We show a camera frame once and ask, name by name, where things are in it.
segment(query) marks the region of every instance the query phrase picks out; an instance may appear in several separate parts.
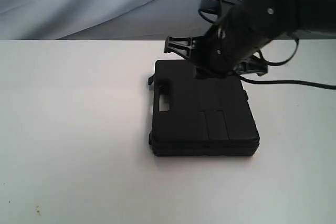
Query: black cable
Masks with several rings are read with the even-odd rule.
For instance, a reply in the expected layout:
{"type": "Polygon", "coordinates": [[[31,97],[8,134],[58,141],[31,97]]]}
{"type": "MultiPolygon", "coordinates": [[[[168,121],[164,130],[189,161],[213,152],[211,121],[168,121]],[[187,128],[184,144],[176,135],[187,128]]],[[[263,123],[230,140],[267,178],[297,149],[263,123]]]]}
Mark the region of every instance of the black cable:
{"type": "Polygon", "coordinates": [[[206,17],[202,12],[204,12],[202,9],[198,9],[198,14],[201,16],[201,18],[204,19],[205,21],[213,24],[214,21],[209,19],[208,17],[206,17]]]}
{"type": "Polygon", "coordinates": [[[310,82],[310,81],[299,81],[299,80],[255,81],[255,80],[246,79],[245,77],[242,77],[235,72],[234,72],[234,75],[236,75],[241,81],[245,81],[245,82],[251,83],[251,84],[296,84],[296,85],[316,87],[316,88],[320,88],[320,89],[336,90],[336,86],[321,84],[321,83],[315,83],[315,82],[310,82]]]}
{"type": "Polygon", "coordinates": [[[292,54],[287,60],[284,60],[284,61],[281,61],[281,62],[271,62],[271,61],[267,61],[267,60],[264,59],[264,57],[263,57],[261,51],[259,51],[260,58],[261,58],[267,65],[269,65],[269,66],[273,66],[273,67],[282,66],[282,65],[288,63],[288,62],[294,57],[294,55],[295,55],[296,52],[298,51],[300,40],[299,40],[299,38],[298,38],[297,36],[295,36],[294,34],[288,34],[288,36],[289,36],[290,38],[292,38],[292,39],[295,41],[296,46],[295,46],[295,50],[294,50],[293,54],[292,54]]]}

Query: white table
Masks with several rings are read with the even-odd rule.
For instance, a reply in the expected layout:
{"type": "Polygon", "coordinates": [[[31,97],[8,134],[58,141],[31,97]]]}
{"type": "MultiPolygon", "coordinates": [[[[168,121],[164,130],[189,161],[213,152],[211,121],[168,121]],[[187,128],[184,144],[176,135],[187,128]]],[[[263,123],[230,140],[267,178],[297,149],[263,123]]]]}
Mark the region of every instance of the white table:
{"type": "MultiPolygon", "coordinates": [[[[335,223],[336,92],[244,84],[251,158],[158,158],[146,86],[162,41],[0,41],[0,223],[335,223]]],[[[293,41],[273,42],[269,60],[293,41]]],[[[336,84],[336,41],[259,79],[336,84]]]]}

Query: black plastic case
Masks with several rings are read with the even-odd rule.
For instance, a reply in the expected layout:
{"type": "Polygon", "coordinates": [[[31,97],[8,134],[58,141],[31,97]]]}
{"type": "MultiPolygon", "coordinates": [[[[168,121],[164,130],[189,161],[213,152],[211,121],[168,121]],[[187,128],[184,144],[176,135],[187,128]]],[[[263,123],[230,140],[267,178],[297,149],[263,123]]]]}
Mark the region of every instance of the black plastic case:
{"type": "Polygon", "coordinates": [[[251,156],[259,134],[248,97],[236,77],[195,79],[186,60],[158,60],[154,82],[150,145],[156,156],[251,156]],[[170,109],[159,110],[160,93],[170,109]]]}

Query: white tabletop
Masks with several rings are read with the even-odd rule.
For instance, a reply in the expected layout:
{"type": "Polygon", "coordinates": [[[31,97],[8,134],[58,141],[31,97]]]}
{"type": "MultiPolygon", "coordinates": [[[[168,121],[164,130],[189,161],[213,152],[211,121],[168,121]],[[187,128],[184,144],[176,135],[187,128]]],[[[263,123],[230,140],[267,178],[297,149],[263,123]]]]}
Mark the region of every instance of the white tabletop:
{"type": "MultiPolygon", "coordinates": [[[[177,58],[163,45],[0,41],[0,223],[335,223],[336,92],[244,84],[253,157],[155,157],[146,82],[157,59],[177,58]]],[[[302,41],[259,79],[336,84],[335,51],[302,41]]]]}

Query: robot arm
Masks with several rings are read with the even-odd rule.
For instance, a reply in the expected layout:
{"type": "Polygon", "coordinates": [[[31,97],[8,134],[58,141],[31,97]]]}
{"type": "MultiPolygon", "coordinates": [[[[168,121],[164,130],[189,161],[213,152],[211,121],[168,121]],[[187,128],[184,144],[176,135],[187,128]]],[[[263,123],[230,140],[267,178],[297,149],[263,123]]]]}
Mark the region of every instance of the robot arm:
{"type": "Polygon", "coordinates": [[[217,15],[204,36],[168,37],[165,45],[165,52],[196,65],[197,78],[223,78],[233,71],[261,76],[271,62],[260,50],[280,35],[292,35],[298,43],[297,30],[336,34],[335,0],[202,0],[202,12],[217,15]],[[224,16],[227,4],[231,8],[224,16]]]}

